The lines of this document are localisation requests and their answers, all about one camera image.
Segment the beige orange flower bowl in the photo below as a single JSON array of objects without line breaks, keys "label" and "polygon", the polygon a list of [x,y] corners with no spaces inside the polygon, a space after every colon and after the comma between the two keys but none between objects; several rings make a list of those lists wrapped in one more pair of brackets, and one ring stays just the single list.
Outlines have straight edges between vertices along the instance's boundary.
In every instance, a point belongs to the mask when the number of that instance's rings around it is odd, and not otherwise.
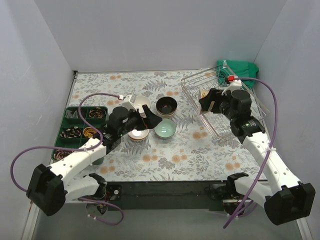
[{"label": "beige orange flower bowl", "polygon": [[204,99],[204,98],[209,94],[209,92],[210,92],[210,90],[206,90],[206,89],[201,89],[201,90],[199,91],[199,97],[200,97],[200,99],[199,99],[199,104],[200,104],[199,113],[200,113],[201,115],[204,115],[204,114],[206,114],[206,113],[208,113],[208,112],[211,112],[212,109],[214,108],[215,101],[211,101],[211,102],[210,102],[210,105],[209,105],[208,110],[204,110],[204,109],[203,109],[203,104],[201,103],[201,99]]}]

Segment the pale green checked bowl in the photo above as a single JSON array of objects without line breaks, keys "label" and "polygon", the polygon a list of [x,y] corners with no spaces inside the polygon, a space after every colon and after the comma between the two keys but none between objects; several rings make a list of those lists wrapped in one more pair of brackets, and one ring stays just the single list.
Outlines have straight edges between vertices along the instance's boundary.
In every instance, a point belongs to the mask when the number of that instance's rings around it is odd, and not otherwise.
[{"label": "pale green checked bowl", "polygon": [[172,137],[177,130],[177,125],[171,120],[167,118],[163,118],[162,121],[154,128],[155,134],[162,138],[168,139]]}]

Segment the orange plastic bowl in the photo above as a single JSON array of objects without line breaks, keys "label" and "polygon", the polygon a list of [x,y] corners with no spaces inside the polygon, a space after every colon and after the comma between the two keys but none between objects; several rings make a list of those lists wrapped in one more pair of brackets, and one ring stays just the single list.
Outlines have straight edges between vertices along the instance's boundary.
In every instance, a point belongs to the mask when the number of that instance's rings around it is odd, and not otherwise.
[{"label": "orange plastic bowl", "polygon": [[128,133],[128,136],[134,139],[143,139],[149,135],[149,132],[150,132],[149,129],[145,129],[145,130],[134,129]]}]

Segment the beige gold dotted bowl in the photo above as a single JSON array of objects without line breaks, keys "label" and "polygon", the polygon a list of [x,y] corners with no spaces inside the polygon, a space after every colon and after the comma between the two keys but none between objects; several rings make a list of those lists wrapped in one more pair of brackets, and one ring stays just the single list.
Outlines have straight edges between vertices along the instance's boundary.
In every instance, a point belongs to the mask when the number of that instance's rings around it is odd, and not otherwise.
[{"label": "beige gold dotted bowl", "polygon": [[157,112],[161,115],[169,116],[176,112],[178,108],[178,103],[174,98],[170,96],[165,96],[160,98],[156,102],[155,107]]}]

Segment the plain white bowl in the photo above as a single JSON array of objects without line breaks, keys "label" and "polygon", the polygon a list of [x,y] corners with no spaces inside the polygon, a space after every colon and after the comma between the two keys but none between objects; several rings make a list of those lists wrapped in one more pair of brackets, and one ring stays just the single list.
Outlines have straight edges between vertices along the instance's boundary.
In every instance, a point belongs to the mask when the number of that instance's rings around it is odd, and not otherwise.
[{"label": "plain white bowl", "polygon": [[143,109],[143,105],[147,105],[147,107],[150,108],[151,107],[151,101],[146,96],[138,95],[135,98],[134,106],[135,106],[136,109],[138,109],[140,116],[145,118],[146,114],[145,114],[145,111]]}]

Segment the white blue striped bowl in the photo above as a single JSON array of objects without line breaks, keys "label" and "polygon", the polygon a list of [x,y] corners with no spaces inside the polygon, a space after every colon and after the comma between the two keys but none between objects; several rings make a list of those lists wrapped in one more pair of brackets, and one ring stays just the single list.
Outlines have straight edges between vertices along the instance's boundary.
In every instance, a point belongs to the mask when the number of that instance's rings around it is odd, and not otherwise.
[{"label": "white blue striped bowl", "polygon": [[145,141],[146,139],[148,139],[148,137],[145,137],[145,138],[131,138],[131,137],[130,137],[130,140],[131,140],[131,141],[137,142],[137,143],[143,142],[143,141]]}]

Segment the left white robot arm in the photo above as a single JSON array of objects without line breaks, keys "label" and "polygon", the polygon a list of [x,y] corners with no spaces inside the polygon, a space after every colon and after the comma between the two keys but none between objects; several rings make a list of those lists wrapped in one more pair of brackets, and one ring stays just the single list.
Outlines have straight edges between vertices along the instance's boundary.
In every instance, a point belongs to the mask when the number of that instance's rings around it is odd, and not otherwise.
[{"label": "left white robot arm", "polygon": [[73,150],[62,160],[49,166],[40,164],[31,176],[26,191],[27,197],[47,216],[56,214],[67,201],[89,197],[101,200],[107,193],[107,181],[96,173],[73,180],[73,178],[95,161],[113,151],[121,138],[133,130],[154,129],[162,118],[143,105],[145,117],[139,111],[116,107],[106,122],[83,146]]}]

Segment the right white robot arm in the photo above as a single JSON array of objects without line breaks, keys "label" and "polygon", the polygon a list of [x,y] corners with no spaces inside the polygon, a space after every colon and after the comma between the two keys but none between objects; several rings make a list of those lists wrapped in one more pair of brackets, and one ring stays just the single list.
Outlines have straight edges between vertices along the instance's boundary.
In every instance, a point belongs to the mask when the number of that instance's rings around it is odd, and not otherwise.
[{"label": "right white robot arm", "polygon": [[227,178],[227,195],[232,199],[247,196],[263,207],[277,226],[309,216],[316,190],[311,183],[302,183],[270,147],[265,128],[252,115],[251,95],[242,89],[212,88],[199,99],[199,104],[203,112],[223,114],[230,121],[231,132],[251,153],[269,183],[265,186],[254,182],[247,173],[234,173]]}]

